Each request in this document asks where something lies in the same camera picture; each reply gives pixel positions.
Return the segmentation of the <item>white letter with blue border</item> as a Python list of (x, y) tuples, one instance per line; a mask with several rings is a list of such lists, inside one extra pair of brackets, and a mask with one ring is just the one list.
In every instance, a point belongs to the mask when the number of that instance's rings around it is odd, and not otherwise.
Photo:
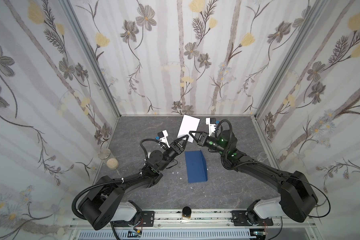
[(198, 129), (199, 123), (200, 123), (199, 118), (184, 115), (181, 125), (180, 125), (180, 128), (179, 128), (178, 138), (188, 135), (189, 136), (188, 142), (192, 143), (194, 141), (194, 139), (189, 134), (189, 132), (196, 131)]

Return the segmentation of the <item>dark blue envelope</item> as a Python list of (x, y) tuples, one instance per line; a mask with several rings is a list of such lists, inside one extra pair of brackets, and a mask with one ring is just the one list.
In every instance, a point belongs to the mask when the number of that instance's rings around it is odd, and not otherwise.
[(188, 183), (208, 181), (207, 162), (202, 151), (185, 152)]

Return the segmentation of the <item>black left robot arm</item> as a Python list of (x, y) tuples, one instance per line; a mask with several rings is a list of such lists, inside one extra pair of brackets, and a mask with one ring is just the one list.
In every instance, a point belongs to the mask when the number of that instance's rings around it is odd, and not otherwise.
[(145, 154), (145, 165), (139, 173), (126, 178), (103, 176), (96, 184), (79, 192), (72, 201), (72, 212), (100, 230), (112, 221), (124, 195), (156, 185), (177, 156), (185, 151), (189, 136), (184, 135), (167, 145), (156, 139), (143, 139), (140, 147)]

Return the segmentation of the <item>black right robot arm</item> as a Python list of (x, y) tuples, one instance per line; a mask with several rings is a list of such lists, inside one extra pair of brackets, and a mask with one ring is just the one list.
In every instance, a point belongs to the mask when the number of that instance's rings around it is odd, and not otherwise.
[(281, 210), (293, 221), (304, 222), (318, 203), (304, 174), (278, 170), (256, 161), (236, 148), (237, 139), (229, 131), (224, 131), (219, 139), (201, 131), (190, 131), (189, 134), (199, 146), (220, 154), (226, 170), (248, 174), (277, 191), (281, 197)]

